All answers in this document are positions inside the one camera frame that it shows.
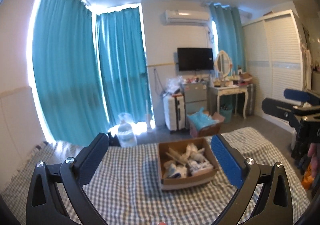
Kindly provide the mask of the person's hand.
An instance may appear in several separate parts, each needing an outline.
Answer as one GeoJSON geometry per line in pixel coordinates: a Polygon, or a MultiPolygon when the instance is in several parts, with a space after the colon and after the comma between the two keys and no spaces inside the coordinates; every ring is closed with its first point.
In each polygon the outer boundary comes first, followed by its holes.
{"type": "Polygon", "coordinates": [[[308,157],[311,158],[311,175],[315,178],[319,171],[319,160],[320,160],[320,147],[319,144],[311,143],[308,150],[308,157]]]}

